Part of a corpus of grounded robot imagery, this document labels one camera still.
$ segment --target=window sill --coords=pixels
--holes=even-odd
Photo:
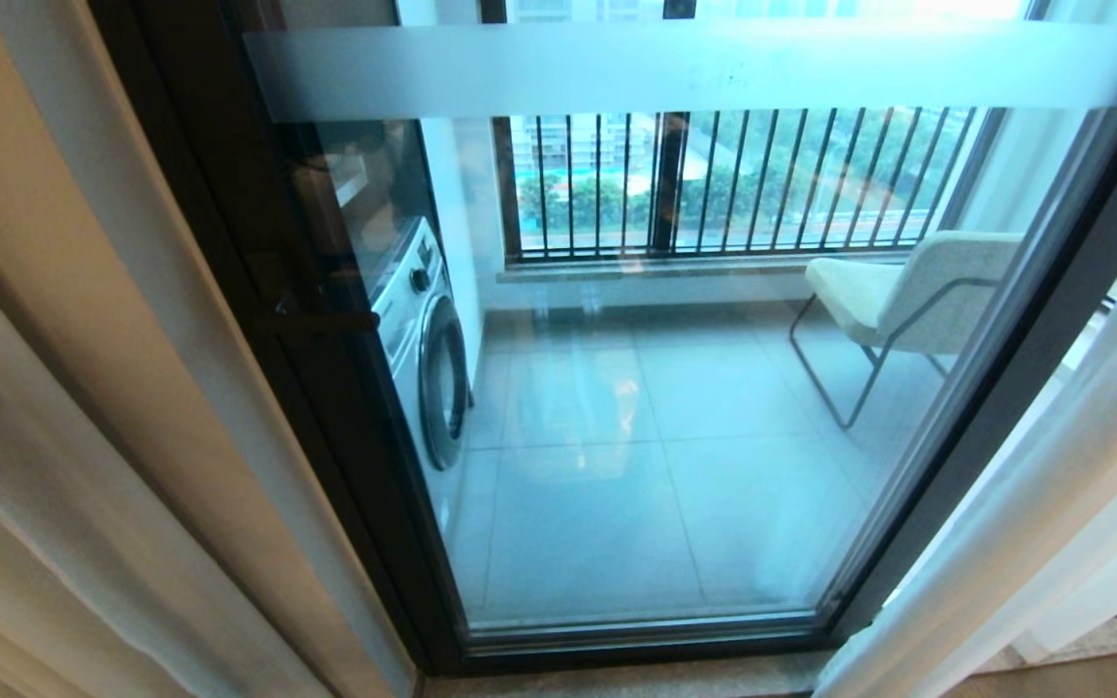
[[[643,257],[629,256],[611,260],[580,261],[514,261],[497,274],[498,283],[571,283],[612,281],[626,277],[710,277],[754,276],[803,272],[808,261],[819,257],[856,257],[857,261],[903,264],[909,251],[857,252],[856,255],[798,254],[785,256],[745,255],[739,257]]]

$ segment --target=chair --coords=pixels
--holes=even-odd
[[[925,354],[943,376],[947,375],[934,355],[963,350],[1022,238],[1015,233],[939,231],[923,239],[903,266],[825,257],[808,264],[804,278],[812,286],[812,296],[790,326],[790,344],[839,428],[851,429],[856,423],[892,350]],[[869,381],[847,420],[795,342],[795,327],[819,297],[839,329],[860,345],[872,364]],[[871,346],[880,348],[877,354]]]

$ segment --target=tiled floor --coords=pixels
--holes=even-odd
[[[941,388],[895,354],[842,432],[789,306],[493,315],[452,566],[475,627],[811,606]],[[801,340],[849,405],[869,374],[821,317]]]

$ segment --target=sliding glass door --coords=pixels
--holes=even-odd
[[[1117,0],[92,4],[427,671],[838,644],[1117,270]]]

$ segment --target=dark metal door frame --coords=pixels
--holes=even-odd
[[[829,635],[726,639],[709,628],[611,650],[469,652],[416,442],[363,288],[328,290],[283,152],[251,84],[230,0],[89,0],[143,132],[254,356],[408,653],[426,675],[727,658],[833,647],[870,622],[1040,392],[1117,274],[1117,150],[985,380],[875,548]],[[342,314],[327,293],[344,293]]]

